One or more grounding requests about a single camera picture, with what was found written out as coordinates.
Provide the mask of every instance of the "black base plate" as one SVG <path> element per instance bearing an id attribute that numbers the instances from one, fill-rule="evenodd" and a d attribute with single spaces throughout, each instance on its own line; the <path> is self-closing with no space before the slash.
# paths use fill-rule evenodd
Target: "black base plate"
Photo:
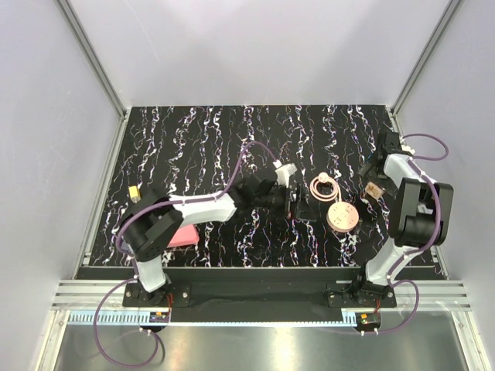
<path id="1" fill-rule="evenodd" d="M 362 299 L 361 302 L 357 302 L 350 297 L 349 294 L 339 294 L 344 292 L 350 284 L 328 284 L 326 286 L 328 294 L 328 306 L 331 308 L 376 308 L 377 302 L 370 299 Z M 395 300 L 394 290 L 391 289 L 392 297 L 388 296 L 385 299 L 380 300 L 380 308 L 396 308 L 397 301 Z"/>
<path id="2" fill-rule="evenodd" d="M 191 297 L 191 284 L 187 281 L 174 281 L 166 284 L 151 294 L 146 293 L 140 284 L 127 284 L 124 291 L 123 307 L 159 307 L 168 308 L 167 296 L 172 295 L 171 306 L 173 308 L 189 307 Z"/>

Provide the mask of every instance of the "round wooden lid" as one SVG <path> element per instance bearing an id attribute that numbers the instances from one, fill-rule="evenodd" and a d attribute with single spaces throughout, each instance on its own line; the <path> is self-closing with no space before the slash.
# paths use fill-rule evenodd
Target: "round wooden lid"
<path id="1" fill-rule="evenodd" d="M 350 232 L 358 221 L 359 213 L 356 208 L 344 201 L 332 204 L 326 213 L 326 222 L 337 232 Z"/>

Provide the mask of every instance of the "pink sponge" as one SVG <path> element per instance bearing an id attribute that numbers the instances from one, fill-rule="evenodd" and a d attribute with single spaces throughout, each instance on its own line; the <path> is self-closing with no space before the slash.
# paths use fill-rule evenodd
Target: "pink sponge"
<path id="1" fill-rule="evenodd" d="M 186 245 L 194 245 L 200 241 L 200 235 L 198 234 L 194 225 L 183 226 L 179 228 L 170 240 L 168 247 L 178 247 Z"/>

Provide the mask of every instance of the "black marble table surface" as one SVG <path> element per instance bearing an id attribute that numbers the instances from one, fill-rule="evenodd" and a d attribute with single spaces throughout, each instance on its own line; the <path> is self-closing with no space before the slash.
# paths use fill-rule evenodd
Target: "black marble table surface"
<path id="1" fill-rule="evenodd" d="M 336 235 L 325 228 L 328 203 L 309 198 L 316 222 L 288 221 L 253 210 L 227 223 L 197 226 L 196 246 L 168 249 L 169 267 L 332 267 L 364 264 L 387 239 L 391 199 L 374 211 L 363 199 L 359 167 L 374 150 L 378 133 L 392 130 L 385 106 L 133 107 L 91 253 L 90 266 L 127 266 L 114 248 L 128 187 L 198 195 L 221 190 L 241 147 L 265 143 L 283 163 L 293 162 L 306 186 L 320 172 L 340 184 L 343 199 L 360 213 L 355 230 Z M 271 166 L 263 149 L 245 157 L 242 175 Z M 428 252 L 413 265 L 431 266 Z"/>

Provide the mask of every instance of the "red wire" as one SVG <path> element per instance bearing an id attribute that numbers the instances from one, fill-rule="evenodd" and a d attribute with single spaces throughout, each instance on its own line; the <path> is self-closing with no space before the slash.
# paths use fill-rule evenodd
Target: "red wire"
<path id="1" fill-rule="evenodd" d="M 172 303 L 173 303 L 173 295 L 172 295 L 172 293 L 169 293 L 167 295 L 167 301 L 169 302 L 169 317 L 170 317 L 170 313 L 172 312 Z"/>
<path id="2" fill-rule="evenodd" d="M 381 301 L 380 301 L 380 299 L 378 299 L 377 300 L 377 308 L 374 310 L 374 313 L 377 313 L 380 310 L 380 305 L 381 305 Z"/>

